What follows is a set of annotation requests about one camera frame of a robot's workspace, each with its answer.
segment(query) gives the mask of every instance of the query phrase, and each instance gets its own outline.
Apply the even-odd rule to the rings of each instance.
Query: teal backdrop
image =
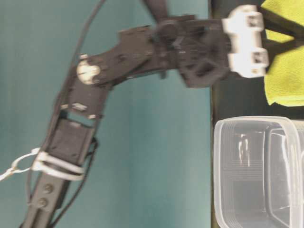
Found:
[[[95,3],[0,1],[0,172],[42,143],[80,28]],[[208,16],[207,0],[169,0],[169,8],[174,15]],[[117,31],[150,24],[139,0],[108,0],[83,53],[104,52],[117,44]],[[175,70],[168,75],[130,80],[113,90],[87,184],[58,227],[210,227],[209,89],[187,89]],[[17,228],[23,221],[25,178],[0,182],[0,227]]]

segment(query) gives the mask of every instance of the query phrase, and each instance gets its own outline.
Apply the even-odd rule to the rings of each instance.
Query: plastic container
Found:
[[[303,228],[304,122],[237,117],[214,131],[214,201],[221,228]]]

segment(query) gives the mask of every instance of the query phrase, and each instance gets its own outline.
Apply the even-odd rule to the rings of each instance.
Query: robotic arm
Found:
[[[82,168],[97,131],[106,98],[125,80],[178,69],[187,87],[203,88],[231,71],[264,76],[276,55],[304,45],[304,27],[262,7],[240,6],[223,20],[171,17],[165,0],[142,0],[157,22],[119,33],[120,43],[94,56],[81,55],[58,96],[47,138],[32,166],[42,171],[30,196],[21,228],[54,227],[71,181],[83,181]],[[266,29],[294,37],[286,43],[262,39]],[[75,121],[71,113],[89,120]]]

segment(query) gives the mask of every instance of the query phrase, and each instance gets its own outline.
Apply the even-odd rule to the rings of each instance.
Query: green microfiber cloth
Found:
[[[264,8],[304,25],[304,0],[266,0]],[[278,42],[292,37],[266,31],[267,38]],[[265,93],[268,103],[284,106],[304,105],[304,48],[278,55],[265,76]]]

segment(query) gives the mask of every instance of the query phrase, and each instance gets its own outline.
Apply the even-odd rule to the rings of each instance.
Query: wire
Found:
[[[43,142],[40,151],[45,151],[46,148],[48,147],[49,143],[50,143],[51,136],[54,133],[57,121],[58,121],[58,119],[60,117],[60,113],[61,113],[60,106],[62,105],[62,102],[63,102],[64,98],[66,97],[66,95],[68,93],[68,89],[71,86],[71,83],[73,82],[73,76],[74,75],[72,74],[72,72],[73,72],[73,69],[74,69],[74,63],[78,59],[78,56],[80,54],[80,50],[82,48],[83,42],[84,42],[84,40],[86,38],[86,35],[87,35],[88,31],[89,31],[89,28],[90,28],[90,26],[91,26],[94,18],[96,17],[97,13],[99,12],[99,10],[101,9],[101,7],[105,3],[105,1],[106,0],[100,0],[96,4],[96,6],[94,7],[91,15],[86,20],[86,22],[85,22],[85,24],[84,24],[84,26],[83,26],[83,28],[81,30],[79,40],[78,40],[78,42],[76,44],[76,48],[75,48],[75,51],[73,53],[70,65],[69,65],[69,69],[68,69],[68,72],[67,72],[67,77],[66,77],[66,79],[64,81],[64,84],[63,84],[63,86],[61,88],[61,91],[60,91],[60,93],[59,93],[59,95],[57,97],[57,102],[55,103],[54,112],[53,112],[53,115],[52,115],[50,123],[49,123],[49,129],[48,129],[48,132],[47,132],[46,139]],[[26,181],[26,186],[25,186],[25,188],[26,188],[26,195],[27,195],[27,203],[28,204],[31,202],[31,199],[32,199],[32,195],[31,195],[31,178],[32,178],[32,170],[30,169],[28,171],[28,176],[27,176],[27,181]]]
[[[88,153],[87,156],[90,156],[90,161],[88,163],[87,169],[85,171],[85,175],[83,180],[81,181],[81,183],[79,184],[77,190],[75,191],[74,195],[72,196],[72,198],[70,199],[70,201],[67,203],[67,205],[62,209],[62,211],[60,212],[60,214],[57,216],[57,218],[54,220],[54,222],[49,226],[49,228],[54,228],[55,225],[60,221],[60,219],[64,216],[64,214],[66,213],[66,211],[71,207],[71,205],[74,203],[74,201],[76,200],[77,196],[79,195],[81,189],[83,188],[83,186],[85,185],[85,181],[87,180],[87,177],[89,175],[90,169],[92,167],[92,163],[94,161],[94,157],[95,157],[95,152],[97,150],[98,147],[98,141],[94,138],[92,143],[94,144],[93,150],[92,152]]]

